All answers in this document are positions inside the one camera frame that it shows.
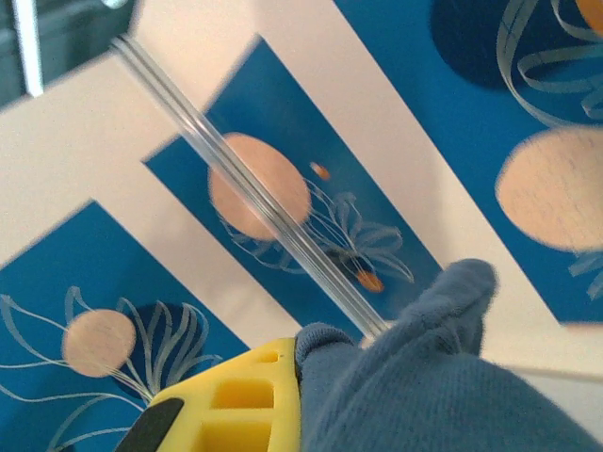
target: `blue background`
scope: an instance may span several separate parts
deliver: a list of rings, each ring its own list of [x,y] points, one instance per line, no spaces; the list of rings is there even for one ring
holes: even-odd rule
[[[603,303],[590,300],[586,292],[595,275],[572,278],[568,267],[575,256],[529,239],[508,220],[495,198],[496,178],[512,149],[546,130],[506,89],[497,89],[492,79],[497,69],[492,68],[496,64],[496,33],[508,0],[335,3],[557,319],[603,321]],[[584,24],[573,2],[565,3],[569,5],[563,11],[566,19],[571,24]],[[475,8],[480,12],[478,18]],[[559,26],[552,26],[556,23],[552,14],[550,2],[541,1],[516,58],[575,43]],[[565,71],[568,68],[549,69],[557,71],[557,77],[570,75],[565,79],[572,79],[571,71]],[[516,69],[513,79],[517,79]],[[533,100],[545,103],[547,99],[541,97]],[[575,98],[570,102],[565,97],[548,96],[548,101],[546,108],[553,108],[556,114],[563,113],[570,120],[578,118]]]
[[[81,288],[84,301],[92,309],[115,309],[119,297],[129,299],[137,307],[155,305],[158,299],[172,304],[190,303],[198,307],[209,322],[203,354],[215,353],[227,359],[247,350],[95,202],[0,271],[0,294],[10,295],[23,308],[63,326],[65,294],[72,285]],[[13,318],[22,336],[35,349],[50,358],[61,359],[62,331],[14,311]],[[0,344],[2,364],[38,361],[15,342],[1,322]],[[127,397],[113,379],[91,379],[54,365],[0,369],[0,384],[29,398],[80,392],[106,392]],[[24,403],[0,393],[0,450],[46,450],[63,420],[87,400],[82,397]],[[96,429],[130,427],[138,416],[139,412],[125,402],[102,401],[75,422],[63,436],[63,441]],[[113,433],[89,439],[72,450],[113,450],[121,436],[121,433]]]
[[[384,277],[385,290],[381,294],[363,291],[383,317],[396,318],[399,310],[416,299],[440,271],[411,228],[264,41],[257,44],[226,84],[208,109],[207,117],[223,134],[236,131],[278,149],[327,195],[353,193],[365,220],[400,229],[404,244],[397,256],[413,271],[416,281]],[[313,161],[329,170],[328,182],[322,182],[312,172]],[[262,266],[232,242],[208,197],[208,167],[182,138],[161,150],[147,165],[300,324],[323,321],[360,339],[360,332],[307,275]]]

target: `clear plastic rod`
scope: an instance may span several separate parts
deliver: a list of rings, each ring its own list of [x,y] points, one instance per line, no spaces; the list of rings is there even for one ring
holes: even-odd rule
[[[387,330],[387,324],[341,273],[308,233],[286,212],[200,114],[169,77],[132,38],[113,45],[154,97],[183,130],[183,137],[207,165],[216,170],[258,213],[285,249],[368,338]]]

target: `orange dot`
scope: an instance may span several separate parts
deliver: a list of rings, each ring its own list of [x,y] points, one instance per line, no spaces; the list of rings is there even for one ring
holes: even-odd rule
[[[312,162],[312,163],[310,163],[310,168],[323,181],[328,181],[329,179],[331,179],[331,173],[329,172],[328,169],[324,168],[322,165],[319,165],[316,162]]]
[[[603,2],[601,0],[576,0],[584,20],[591,28],[603,35]]]
[[[385,289],[383,282],[370,271],[360,270],[356,273],[358,282],[368,291],[379,293]]]

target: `yellow tool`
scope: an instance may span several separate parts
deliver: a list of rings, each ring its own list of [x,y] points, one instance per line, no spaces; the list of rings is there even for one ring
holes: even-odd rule
[[[295,339],[255,348],[161,391],[115,452],[294,452]]]

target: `floral line art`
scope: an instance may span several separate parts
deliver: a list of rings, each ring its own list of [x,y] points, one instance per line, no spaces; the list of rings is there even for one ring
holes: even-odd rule
[[[45,366],[57,366],[91,378],[111,377],[122,387],[127,388],[131,392],[130,395],[138,398],[139,402],[133,401],[124,395],[102,392],[27,398],[15,394],[3,384],[0,384],[0,392],[24,403],[44,403],[78,398],[86,400],[63,420],[53,438],[49,441],[46,452],[58,452],[93,437],[124,433],[130,427],[98,428],[63,440],[68,428],[74,421],[100,403],[110,400],[125,403],[134,409],[134,421],[137,417],[135,413],[142,412],[159,391],[177,383],[201,363],[214,365],[221,361],[221,357],[218,355],[202,354],[209,333],[209,324],[205,315],[198,308],[187,303],[182,303],[179,309],[181,310],[180,318],[175,318],[170,305],[157,301],[150,319],[145,321],[139,309],[128,299],[120,298],[115,310],[95,310],[83,300],[80,289],[72,286],[65,296],[65,325],[61,325],[51,318],[26,310],[8,295],[0,295],[0,314],[8,332],[19,346],[38,360],[32,363],[0,363],[0,372],[25,371],[26,369]],[[76,310],[81,311],[81,313],[76,315]],[[76,346],[81,349],[77,350],[76,355],[65,356],[69,352],[70,334],[73,333],[73,329],[77,328],[76,325],[78,322],[81,323],[82,319],[87,320],[86,327],[88,330],[94,330],[95,327],[97,330],[100,328],[99,331],[111,339],[109,344],[115,344],[115,341],[127,342],[127,334],[120,331],[115,326],[115,322],[103,322],[102,315],[106,315],[106,313],[111,313],[114,316],[122,315],[123,318],[127,319],[131,318],[127,321],[131,322],[134,335],[129,340],[132,342],[132,346],[136,343],[141,347],[141,355],[144,361],[143,368],[136,366],[132,355],[123,356],[123,359],[119,360],[117,365],[109,363],[106,358],[109,356],[107,352],[110,350],[101,349],[96,345],[89,345],[86,341],[81,341],[79,337],[76,338]],[[32,347],[17,328],[15,314],[24,315],[29,319],[56,328],[63,335],[63,359],[50,358]],[[89,322],[93,318],[96,319],[96,325]],[[132,347],[127,347],[125,350],[128,353],[133,352]]]
[[[331,198],[313,182],[305,182],[311,195],[311,210],[301,226],[346,277],[358,280],[365,287],[372,285],[371,281],[363,280],[367,275],[375,278],[385,275],[414,282],[413,272],[396,255],[403,243],[398,228],[364,220],[352,193],[340,193]],[[293,274],[304,273],[278,241],[249,237],[230,225],[218,210],[216,213],[233,243],[262,266]]]
[[[555,116],[531,104],[519,92],[513,82],[513,61],[530,17],[540,0],[510,0],[500,22],[497,35],[497,61],[502,78],[515,100],[535,119],[548,127],[572,125],[571,121]],[[561,0],[550,0],[553,14],[560,28],[567,35],[581,41],[580,45],[559,49],[545,49],[521,57],[516,67],[529,87],[548,94],[579,94],[585,121],[603,120],[603,73],[596,73],[575,80],[547,81],[533,78],[538,68],[567,61],[587,62],[603,58],[603,37],[590,28],[568,23],[561,14]]]

